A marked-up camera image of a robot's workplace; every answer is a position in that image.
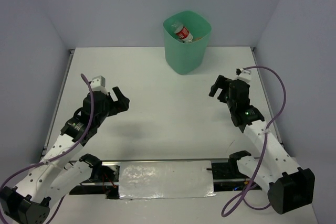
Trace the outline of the clear bottle red label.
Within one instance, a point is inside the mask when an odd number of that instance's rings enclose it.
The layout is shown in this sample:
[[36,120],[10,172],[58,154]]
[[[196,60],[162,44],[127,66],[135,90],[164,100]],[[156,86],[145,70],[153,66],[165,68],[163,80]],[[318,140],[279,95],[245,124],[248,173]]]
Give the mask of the clear bottle red label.
[[172,30],[174,34],[178,37],[178,39],[183,43],[192,43],[193,35],[190,31],[185,27],[185,25],[179,21],[175,21],[172,25]]

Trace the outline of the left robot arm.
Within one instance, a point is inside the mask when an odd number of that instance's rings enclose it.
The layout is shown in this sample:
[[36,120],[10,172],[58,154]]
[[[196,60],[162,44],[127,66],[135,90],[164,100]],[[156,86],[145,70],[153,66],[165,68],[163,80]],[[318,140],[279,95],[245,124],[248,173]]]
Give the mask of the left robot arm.
[[65,168],[72,157],[98,132],[103,121],[129,109],[130,100],[114,87],[117,100],[103,87],[90,88],[77,109],[41,161],[25,170],[27,176],[14,187],[1,185],[3,213],[17,223],[44,223],[55,203],[61,201],[77,184],[98,181],[103,173],[114,171],[94,155],[85,154]]

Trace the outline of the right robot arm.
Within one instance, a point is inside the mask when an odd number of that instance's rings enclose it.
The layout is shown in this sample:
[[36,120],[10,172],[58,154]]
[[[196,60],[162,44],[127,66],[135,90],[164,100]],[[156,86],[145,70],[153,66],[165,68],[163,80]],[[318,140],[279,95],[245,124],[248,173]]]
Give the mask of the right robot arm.
[[249,138],[260,153],[255,159],[248,151],[229,156],[228,171],[233,177],[245,175],[266,194],[278,214],[285,214],[313,201],[315,176],[311,169],[302,169],[289,156],[267,127],[261,112],[250,104],[250,74],[242,73],[236,79],[218,76],[209,96],[219,90],[218,100],[227,104],[233,125]]

